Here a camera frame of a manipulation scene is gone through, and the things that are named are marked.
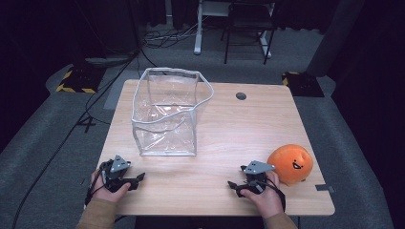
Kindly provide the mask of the clear plastic bag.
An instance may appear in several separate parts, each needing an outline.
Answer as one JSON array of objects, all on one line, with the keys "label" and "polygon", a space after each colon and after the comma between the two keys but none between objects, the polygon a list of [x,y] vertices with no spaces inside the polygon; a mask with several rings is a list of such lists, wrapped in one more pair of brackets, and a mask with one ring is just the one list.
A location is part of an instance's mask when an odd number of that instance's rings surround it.
[{"label": "clear plastic bag", "polygon": [[149,68],[133,97],[133,136],[141,156],[195,156],[197,124],[213,97],[196,71]]}]

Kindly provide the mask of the grey tape strip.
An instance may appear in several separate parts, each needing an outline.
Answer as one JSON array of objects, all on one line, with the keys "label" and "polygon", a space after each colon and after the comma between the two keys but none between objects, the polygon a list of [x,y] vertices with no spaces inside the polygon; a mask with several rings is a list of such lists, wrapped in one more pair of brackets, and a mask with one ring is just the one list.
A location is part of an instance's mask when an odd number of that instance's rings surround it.
[{"label": "grey tape strip", "polygon": [[328,184],[316,184],[315,188],[317,191],[328,191],[330,194],[335,193],[335,189]]}]

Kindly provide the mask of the person's left hand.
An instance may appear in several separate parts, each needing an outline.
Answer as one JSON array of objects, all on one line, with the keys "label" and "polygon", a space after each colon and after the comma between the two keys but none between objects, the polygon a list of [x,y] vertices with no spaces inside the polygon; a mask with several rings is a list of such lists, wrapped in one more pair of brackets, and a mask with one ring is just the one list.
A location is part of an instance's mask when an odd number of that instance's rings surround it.
[{"label": "person's left hand", "polygon": [[111,201],[113,203],[118,203],[128,192],[130,183],[125,183],[116,192],[112,193],[107,188],[104,187],[102,177],[98,173],[98,170],[95,170],[92,173],[91,186],[93,199],[99,198]]}]

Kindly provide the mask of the black chair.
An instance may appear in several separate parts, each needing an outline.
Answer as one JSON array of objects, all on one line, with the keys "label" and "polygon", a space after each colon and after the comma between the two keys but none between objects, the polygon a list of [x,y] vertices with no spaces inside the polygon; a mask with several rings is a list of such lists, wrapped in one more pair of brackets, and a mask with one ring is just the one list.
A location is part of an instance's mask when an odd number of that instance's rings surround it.
[{"label": "black chair", "polygon": [[248,46],[247,43],[232,43],[231,33],[254,33],[262,52],[264,64],[271,57],[270,47],[277,30],[276,17],[282,0],[231,0],[222,39],[225,40],[224,63],[227,63],[230,47]]}]

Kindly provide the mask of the orange plush toy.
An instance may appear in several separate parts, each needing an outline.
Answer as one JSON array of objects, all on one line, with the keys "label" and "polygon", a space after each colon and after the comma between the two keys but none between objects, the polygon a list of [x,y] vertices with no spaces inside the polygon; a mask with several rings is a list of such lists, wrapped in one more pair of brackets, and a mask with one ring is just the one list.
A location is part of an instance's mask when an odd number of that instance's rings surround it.
[{"label": "orange plush toy", "polygon": [[267,163],[275,167],[274,171],[281,182],[287,186],[304,181],[312,171],[313,160],[309,152],[297,144],[287,144],[273,151]]}]

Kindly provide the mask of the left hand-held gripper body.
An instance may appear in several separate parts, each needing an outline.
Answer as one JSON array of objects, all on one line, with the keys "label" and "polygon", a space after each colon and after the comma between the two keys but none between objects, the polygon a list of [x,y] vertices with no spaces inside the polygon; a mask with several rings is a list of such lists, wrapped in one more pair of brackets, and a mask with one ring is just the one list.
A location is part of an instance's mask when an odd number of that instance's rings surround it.
[{"label": "left hand-held gripper body", "polygon": [[130,181],[129,178],[124,178],[127,170],[130,168],[131,162],[126,161],[120,155],[116,155],[114,159],[102,162],[100,164],[100,171],[102,181],[107,190],[114,193],[123,184]]}]

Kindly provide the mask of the white desk frame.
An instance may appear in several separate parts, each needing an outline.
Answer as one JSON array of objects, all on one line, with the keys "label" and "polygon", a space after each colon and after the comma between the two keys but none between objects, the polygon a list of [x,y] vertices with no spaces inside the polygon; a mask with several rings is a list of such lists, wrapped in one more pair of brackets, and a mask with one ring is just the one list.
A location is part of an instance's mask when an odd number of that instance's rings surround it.
[{"label": "white desk frame", "polygon": [[[202,41],[203,41],[203,20],[208,16],[220,16],[226,17],[228,11],[228,2],[222,2],[220,0],[198,0],[197,9],[197,31],[195,37],[194,54],[199,55],[202,53]],[[262,47],[264,57],[270,58],[271,52],[266,52],[268,43],[266,40],[266,31],[262,33],[257,32],[259,35],[259,42]]]}]

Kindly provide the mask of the person's right hand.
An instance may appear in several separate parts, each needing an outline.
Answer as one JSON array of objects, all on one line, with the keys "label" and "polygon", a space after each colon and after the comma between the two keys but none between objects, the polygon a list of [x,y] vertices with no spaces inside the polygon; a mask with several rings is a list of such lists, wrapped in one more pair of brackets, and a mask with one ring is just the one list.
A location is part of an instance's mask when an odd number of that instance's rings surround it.
[{"label": "person's right hand", "polygon": [[277,192],[269,187],[262,194],[256,195],[249,190],[242,191],[243,195],[256,206],[263,219],[283,213],[283,204]]}]

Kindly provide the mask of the black yellow striped stand base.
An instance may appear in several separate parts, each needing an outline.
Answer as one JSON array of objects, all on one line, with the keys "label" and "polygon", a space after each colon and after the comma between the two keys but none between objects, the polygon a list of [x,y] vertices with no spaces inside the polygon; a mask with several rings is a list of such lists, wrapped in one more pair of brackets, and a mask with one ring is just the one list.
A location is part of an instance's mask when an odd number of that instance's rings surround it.
[{"label": "black yellow striped stand base", "polygon": [[324,97],[317,79],[307,73],[285,72],[282,82],[293,96]]},{"label": "black yellow striped stand base", "polygon": [[88,67],[79,69],[71,67],[62,77],[56,88],[57,92],[95,94],[106,72],[105,68]]}]

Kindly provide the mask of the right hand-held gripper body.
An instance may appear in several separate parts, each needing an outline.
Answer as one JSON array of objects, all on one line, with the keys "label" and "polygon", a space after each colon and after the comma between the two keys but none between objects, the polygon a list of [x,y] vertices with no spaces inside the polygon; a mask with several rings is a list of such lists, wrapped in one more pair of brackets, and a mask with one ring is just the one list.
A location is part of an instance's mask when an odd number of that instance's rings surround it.
[{"label": "right hand-held gripper body", "polygon": [[262,194],[266,189],[266,173],[274,169],[274,165],[257,160],[252,160],[248,165],[242,165],[241,170],[246,176],[242,189],[247,189],[257,195]]}]

